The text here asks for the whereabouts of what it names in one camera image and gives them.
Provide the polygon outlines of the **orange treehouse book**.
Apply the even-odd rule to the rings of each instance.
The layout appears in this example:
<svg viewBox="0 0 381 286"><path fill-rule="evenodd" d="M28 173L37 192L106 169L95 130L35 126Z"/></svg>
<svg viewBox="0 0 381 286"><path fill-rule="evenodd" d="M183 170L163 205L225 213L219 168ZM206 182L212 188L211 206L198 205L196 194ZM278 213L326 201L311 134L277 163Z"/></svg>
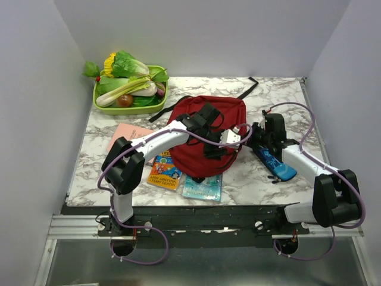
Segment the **orange treehouse book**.
<svg viewBox="0 0 381 286"><path fill-rule="evenodd" d="M182 172L174 165L169 151L156 156L147 183L175 191L179 186Z"/></svg>

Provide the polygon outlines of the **red backpack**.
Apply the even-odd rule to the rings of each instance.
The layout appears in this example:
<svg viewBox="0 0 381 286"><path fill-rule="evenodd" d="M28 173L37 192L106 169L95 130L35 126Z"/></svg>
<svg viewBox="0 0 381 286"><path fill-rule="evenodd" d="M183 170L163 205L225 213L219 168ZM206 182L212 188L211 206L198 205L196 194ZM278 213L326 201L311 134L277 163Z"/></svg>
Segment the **red backpack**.
<svg viewBox="0 0 381 286"><path fill-rule="evenodd" d="M246 123L246 105L243 101L258 85L258 81L250 77L253 85L238 97L213 96L184 96L175 104L162 109L149 119L149 122L158 120L163 114L170 113L168 122L181 119L185 114L190 117L188 123L196 124L190 131L207 139L212 133L222 133L226 129L233 129ZM190 176L197 183L205 178L220 175L236 160L239 151L226 160L210 160L203 155L204 142L190 136L185 144L170 149L174 165L184 174Z"/></svg>

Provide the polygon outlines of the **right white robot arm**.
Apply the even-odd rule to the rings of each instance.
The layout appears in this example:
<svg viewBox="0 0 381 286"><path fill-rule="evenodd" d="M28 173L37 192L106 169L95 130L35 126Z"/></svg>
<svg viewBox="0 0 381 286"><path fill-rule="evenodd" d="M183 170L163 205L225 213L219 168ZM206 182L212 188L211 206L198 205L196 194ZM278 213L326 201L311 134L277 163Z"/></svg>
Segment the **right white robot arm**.
<svg viewBox="0 0 381 286"><path fill-rule="evenodd" d="M301 150L300 142L288 139L285 120L281 114L265 114L261 122L252 125L248 146L261 148L281 163L296 170L313 184L313 197L307 203L290 204L274 218L274 227L288 233L296 223L315 223L322 227L339 226L364 218L365 210L356 174L325 164L317 157Z"/></svg>

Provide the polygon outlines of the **teal blue book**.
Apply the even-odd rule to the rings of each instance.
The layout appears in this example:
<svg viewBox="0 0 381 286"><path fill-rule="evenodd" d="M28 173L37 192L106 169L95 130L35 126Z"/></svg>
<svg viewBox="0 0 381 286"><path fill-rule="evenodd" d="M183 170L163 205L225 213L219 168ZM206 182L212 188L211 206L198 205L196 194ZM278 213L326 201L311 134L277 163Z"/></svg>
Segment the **teal blue book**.
<svg viewBox="0 0 381 286"><path fill-rule="evenodd" d="M220 202L223 175L205 178L197 183L190 176L186 176L182 195L194 200Z"/></svg>

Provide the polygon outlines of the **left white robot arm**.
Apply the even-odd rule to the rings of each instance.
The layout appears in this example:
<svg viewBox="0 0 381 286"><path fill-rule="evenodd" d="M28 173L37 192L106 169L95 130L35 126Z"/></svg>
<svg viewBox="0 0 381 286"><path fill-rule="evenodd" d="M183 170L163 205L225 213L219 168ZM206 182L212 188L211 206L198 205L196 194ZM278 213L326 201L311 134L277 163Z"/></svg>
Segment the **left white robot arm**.
<svg viewBox="0 0 381 286"><path fill-rule="evenodd" d="M160 153L191 139L207 146L239 148L243 143L241 125L218 130L212 123L221 116L211 104L205 104L193 115L181 114L166 127L150 135L127 141L121 137L111 147L98 180L98 188L110 192L112 229L119 235L131 231L132 192L140 184L144 165Z"/></svg>

